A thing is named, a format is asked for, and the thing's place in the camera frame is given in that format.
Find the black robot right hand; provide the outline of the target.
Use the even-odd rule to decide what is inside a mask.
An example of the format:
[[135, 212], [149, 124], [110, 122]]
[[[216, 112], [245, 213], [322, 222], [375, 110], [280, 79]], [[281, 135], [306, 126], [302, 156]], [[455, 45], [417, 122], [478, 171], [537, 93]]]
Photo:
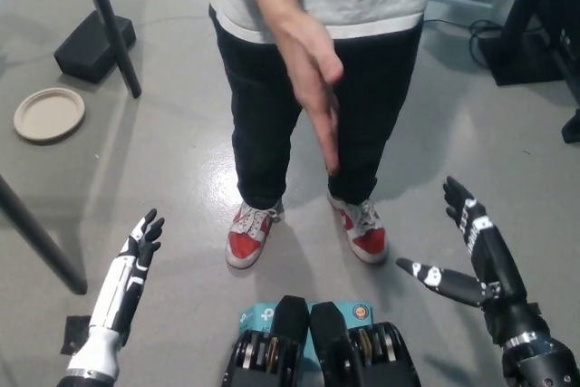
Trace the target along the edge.
[[469, 251], [475, 275], [404, 257], [396, 265], [430, 291], [481, 309], [496, 345], [508, 348], [548, 336], [549, 327], [537, 304], [527, 300], [515, 260], [485, 206], [453, 177], [446, 178], [443, 189], [447, 214]]

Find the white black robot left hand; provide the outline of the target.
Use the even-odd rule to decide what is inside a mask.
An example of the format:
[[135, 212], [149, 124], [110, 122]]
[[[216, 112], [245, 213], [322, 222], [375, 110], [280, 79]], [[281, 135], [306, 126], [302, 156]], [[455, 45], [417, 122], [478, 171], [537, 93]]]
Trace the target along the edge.
[[151, 209], [112, 260], [91, 318], [87, 340], [73, 353], [61, 386], [112, 386], [120, 374], [118, 353], [127, 343], [150, 264], [160, 248], [165, 219]]

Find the person right hand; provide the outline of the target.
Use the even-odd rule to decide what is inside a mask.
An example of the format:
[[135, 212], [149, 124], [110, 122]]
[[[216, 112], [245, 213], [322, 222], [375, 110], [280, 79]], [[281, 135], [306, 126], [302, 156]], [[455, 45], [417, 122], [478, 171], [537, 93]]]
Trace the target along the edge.
[[307, 112], [329, 175], [340, 167], [338, 154], [339, 104], [334, 85], [343, 76], [343, 64], [326, 28], [311, 15], [293, 11], [270, 23], [295, 97]]

